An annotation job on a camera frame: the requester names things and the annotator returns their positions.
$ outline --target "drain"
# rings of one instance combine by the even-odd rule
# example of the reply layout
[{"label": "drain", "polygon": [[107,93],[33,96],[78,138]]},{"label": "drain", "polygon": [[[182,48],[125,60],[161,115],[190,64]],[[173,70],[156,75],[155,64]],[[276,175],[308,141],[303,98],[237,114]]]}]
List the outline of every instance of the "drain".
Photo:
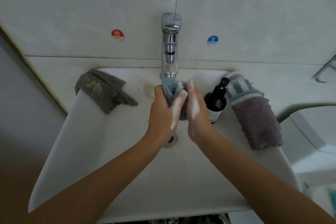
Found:
[{"label": "drain", "polygon": [[173,136],[168,140],[168,142],[164,145],[165,148],[170,148],[174,146],[177,142],[177,133],[174,132]]}]

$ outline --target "chrome faucet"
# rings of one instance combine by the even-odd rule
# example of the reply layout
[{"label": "chrome faucet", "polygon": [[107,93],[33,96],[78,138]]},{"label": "chrome faucet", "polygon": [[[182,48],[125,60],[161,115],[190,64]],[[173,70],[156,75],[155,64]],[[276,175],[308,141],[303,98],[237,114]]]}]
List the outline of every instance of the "chrome faucet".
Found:
[{"label": "chrome faucet", "polygon": [[179,73],[179,58],[177,55],[177,40],[181,29],[181,16],[175,13],[162,14],[162,61],[161,79],[175,78]]}]

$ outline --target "dark brown bottle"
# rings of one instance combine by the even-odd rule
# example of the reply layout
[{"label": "dark brown bottle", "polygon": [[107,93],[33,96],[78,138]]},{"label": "dark brown bottle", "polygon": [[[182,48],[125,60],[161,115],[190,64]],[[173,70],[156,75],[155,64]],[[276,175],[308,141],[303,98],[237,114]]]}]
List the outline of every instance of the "dark brown bottle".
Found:
[{"label": "dark brown bottle", "polygon": [[226,88],[230,82],[229,78],[223,77],[212,92],[205,95],[204,101],[207,105],[207,113],[211,123],[214,123],[226,106]]}]

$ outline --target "sink basin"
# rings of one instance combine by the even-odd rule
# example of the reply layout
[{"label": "sink basin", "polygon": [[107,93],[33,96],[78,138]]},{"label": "sink basin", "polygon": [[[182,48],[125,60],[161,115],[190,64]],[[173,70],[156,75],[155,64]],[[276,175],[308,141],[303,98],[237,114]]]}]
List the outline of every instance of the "sink basin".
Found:
[{"label": "sink basin", "polygon": [[[79,91],[36,182],[29,211],[101,167],[145,134],[159,68],[103,68],[126,81],[124,91],[137,107],[120,105],[106,115]],[[203,95],[228,72],[179,69],[177,78],[193,80]],[[177,143],[160,150],[145,170],[112,202],[98,223],[149,220],[250,209],[244,197],[190,140],[187,121],[176,129]],[[282,150],[252,151],[230,103],[213,126],[270,171],[299,189]]]}]

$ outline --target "red hot sticker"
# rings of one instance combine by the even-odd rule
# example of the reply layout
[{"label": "red hot sticker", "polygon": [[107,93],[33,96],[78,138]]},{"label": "red hot sticker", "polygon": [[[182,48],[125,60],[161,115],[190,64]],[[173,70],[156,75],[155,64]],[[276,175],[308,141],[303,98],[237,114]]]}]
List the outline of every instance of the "red hot sticker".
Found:
[{"label": "red hot sticker", "polygon": [[121,32],[118,29],[114,29],[111,33],[112,38],[116,41],[121,41],[122,39],[124,39],[124,34],[123,32]]}]

